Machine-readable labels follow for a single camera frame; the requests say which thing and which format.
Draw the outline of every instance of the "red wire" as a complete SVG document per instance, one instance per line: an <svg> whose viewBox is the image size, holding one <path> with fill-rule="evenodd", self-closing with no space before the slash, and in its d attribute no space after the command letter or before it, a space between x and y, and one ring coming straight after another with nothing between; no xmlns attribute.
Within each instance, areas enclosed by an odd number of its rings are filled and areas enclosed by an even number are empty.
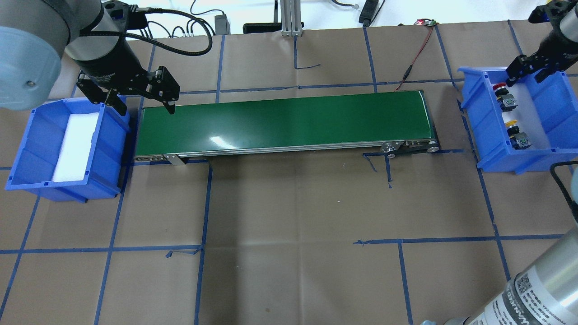
<svg viewBox="0 0 578 325"><path fill-rule="evenodd" d="M416 63L417 57L419 57L421 52L424 50L425 45L428 43L429 38L432 36L433 31L434 31L434 27L432 26L429 28L429 32L428 32L428 35L425 37L424 43L421 45L420 50L417 52L416 57L413 58L412 63L410 65L413 65L414 63ZM401 83L394 91L398 91L404 82L405 82L405 79L401 80Z"/></svg>

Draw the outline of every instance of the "black cable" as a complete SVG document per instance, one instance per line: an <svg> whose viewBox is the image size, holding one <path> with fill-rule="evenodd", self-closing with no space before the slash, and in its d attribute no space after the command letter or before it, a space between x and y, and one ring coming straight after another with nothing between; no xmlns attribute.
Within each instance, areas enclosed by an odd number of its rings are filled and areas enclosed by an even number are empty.
<svg viewBox="0 0 578 325"><path fill-rule="evenodd" d="M191 24L191 30L189 31L188 25L189 25L190 22L192 22L192 24ZM192 26L193 26L195 23L196 23L196 21L194 21L193 19L191 19L191 20L189 20L189 21L187 22L187 32L190 32L191 35L193 35L193 33L192 33Z"/></svg>
<svg viewBox="0 0 578 325"><path fill-rule="evenodd" d="M175 37L175 31L177 30L177 28L180 28L181 32L183 32L183 35L186 35L186 33L184 32L183 27L177 26L177 27L173 28L173 33L172 33L171 36Z"/></svg>
<svg viewBox="0 0 578 325"><path fill-rule="evenodd" d="M371 21L369 22L369 25L367 25L367 27L371 26L371 24L373 24L373 22L375 21L375 18L377 18L377 15L379 14L379 12L381 11L381 7L383 7L383 4L386 2L386 0L383 0L381 2L381 5L379 6L379 8L377 8L377 11L375 12L375 15L373 15L373 19L371 19Z"/></svg>
<svg viewBox="0 0 578 325"><path fill-rule="evenodd" d="M341 3L341 2L339 2L339 1L337 1L337 0L331 0L331 2L333 2L333 3L335 3L336 5L341 6L341 7L352 7L352 8L355 8L355 9L358 9L358 8L360 7L357 3L354 4L354 5L352 5L352 4L350 4L350 3Z"/></svg>
<svg viewBox="0 0 578 325"><path fill-rule="evenodd" d="M192 20L198 22L203 27L203 29L205 30L205 32L207 33L207 36L209 38L210 38L210 32L207 30L207 27L213 32L213 35L215 35L215 31L214 31L213 27L211 27L211 25L209 25L209 23L207 23L206 20L204 20L203 18L195 17L195 16L193 16L189 13L186 13L186 12L181 12L181 11L173 10L173 9L151 8L146 13L178 14L179 16L184 16L184 17L187 17L189 19L192 19Z"/></svg>
<svg viewBox="0 0 578 325"><path fill-rule="evenodd" d="M567 166L567 165L578 165L578 161L564 161L564 162L557 162L555 164L552 164L550 166L550 174L552 175L552 177L554 178L554 181L556 182L556 184L560 188L560 191L562 191L562 195L564 195L564 199L566 200L566 203L568 203L568 206L570 207L570 210L572 211L572 216L574 217L574 220L576 220L576 222L578 222L578 204L576 203L576 201L574 201L572 199L572 197L570 196L570 193L568 193L568 190L566 189L566 187L562 183L562 180L560 180L560 177L558 177L558 175L556 174L556 171L555 171L556 167Z"/></svg>
<svg viewBox="0 0 578 325"><path fill-rule="evenodd" d="M156 21L152 21L152 20L149 20L149 22L147 23L147 26L148 26L148 24L150 24L150 23L159 25L160 27L162 27L162 29L165 30L165 32L166 32L167 34L169 34L169 37L171 37L171 32L169 32L169 30L168 30L166 27L164 27L163 25L157 23Z"/></svg>
<svg viewBox="0 0 578 325"><path fill-rule="evenodd" d="M191 7L190 7L189 10L188 10L192 15L200 16L200 15L202 15L202 14L206 14L206 13L210 13L210 12L221 12L221 14L225 14L225 12L222 11L221 9L210 9L210 10L207 10L207 11L205 11L205 12L194 13L194 12L192 12L192 6L195 5L195 2L197 2L197 0L193 0L193 2L191 3Z"/></svg>
<svg viewBox="0 0 578 325"><path fill-rule="evenodd" d="M184 16L187 17L189 19L194 20L195 22L199 22L201 27L205 30L207 38L209 39L209 44L207 44L207 48L202 50L202 51L197 51L197 52L192 52L192 51L184 51L184 50L179 50L176 49L174 47L165 45L161 42L157 42L154 39L147 39L144 36L140 36L137 34L132 34L132 33L127 33L127 32L104 32L104 31L93 31L93 32L84 32L81 33L80 36L82 37L86 37L86 36L121 36L121 37L129 37L129 38L134 38L134 39L140 39L143 40L147 43L151 43L153 45L156 45L162 49L165 49L167 51L171 51L173 53L177 53L177 54L181 54L184 56L201 56L203 54L207 54L209 51L211 51L211 48L213 47L213 38L211 37L211 33L209 31L209 29L207 28L207 22L203 19L197 18L191 14L188 14L186 12L180 12L178 10L173 10L173 9L161 9L161 8L151 8L149 10L147 10L146 13L172 13L172 14L178 14L179 16Z"/></svg>
<svg viewBox="0 0 578 325"><path fill-rule="evenodd" d="M81 33L80 36L81 37L85 37L85 36L124 36L124 37L129 37L129 38L134 38L134 39L140 39L140 40L143 40L147 43L151 43L151 44L156 45L162 49L165 49L167 51L171 51L173 53L177 53L177 54L181 54L183 56L189 56L189 57L201 56L203 54L207 54L211 50L211 48L213 47L213 38L210 35L209 35L209 44L207 45L207 48L202 50L202 51L198 51L198 52L179 50L179 49L176 49L174 47L165 45L161 42L158 42L154 39L149 39L149 38L137 35L137 34L126 33L126 32L85 32L85 33Z"/></svg>

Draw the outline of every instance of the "white foam block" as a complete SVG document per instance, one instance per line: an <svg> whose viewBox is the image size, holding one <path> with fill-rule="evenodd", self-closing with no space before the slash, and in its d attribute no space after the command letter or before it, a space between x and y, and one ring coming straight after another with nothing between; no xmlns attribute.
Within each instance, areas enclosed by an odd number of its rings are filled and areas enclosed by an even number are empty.
<svg viewBox="0 0 578 325"><path fill-rule="evenodd" d="M92 135L97 128L98 112L71 114L64 132L60 155L52 174L53 182L83 180Z"/></svg>

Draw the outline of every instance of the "conveyor belt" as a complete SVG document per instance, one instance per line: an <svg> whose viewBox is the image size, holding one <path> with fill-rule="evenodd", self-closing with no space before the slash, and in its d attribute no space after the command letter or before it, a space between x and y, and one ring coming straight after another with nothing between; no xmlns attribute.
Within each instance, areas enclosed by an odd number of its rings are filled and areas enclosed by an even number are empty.
<svg viewBox="0 0 578 325"><path fill-rule="evenodd" d="M163 107L143 111L137 161L435 140L422 91Z"/></svg>

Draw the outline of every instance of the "blue plastic bin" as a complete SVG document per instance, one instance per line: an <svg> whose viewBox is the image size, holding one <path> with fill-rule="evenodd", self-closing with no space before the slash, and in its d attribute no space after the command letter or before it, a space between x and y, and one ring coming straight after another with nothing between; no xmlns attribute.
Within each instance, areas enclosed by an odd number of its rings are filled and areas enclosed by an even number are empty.
<svg viewBox="0 0 578 325"><path fill-rule="evenodd" d="M71 114L98 112L83 180L52 182ZM85 98L63 99L33 109L12 166L7 190L26 190L52 201L113 198L120 193L118 176L129 115Z"/></svg>
<svg viewBox="0 0 578 325"><path fill-rule="evenodd" d="M536 83L531 75L515 85L522 87L518 88L523 90L520 93L529 93L525 106L534 106L534 115L539 119L536 127L530 130L521 128L520 131L535 131L544 135L544 139L540 140L542 145L516 150L511 146L502 110L492 90L492 84L507 79L506 68L460 67L459 71L465 75L462 107L468 114L475 137L480 157L478 168L486 172L513 171L516 174L547 171L553 163L578 156L578 102L566 74L557 72L542 83ZM518 99L519 106L514 111L526 109L523 108L522 99Z"/></svg>

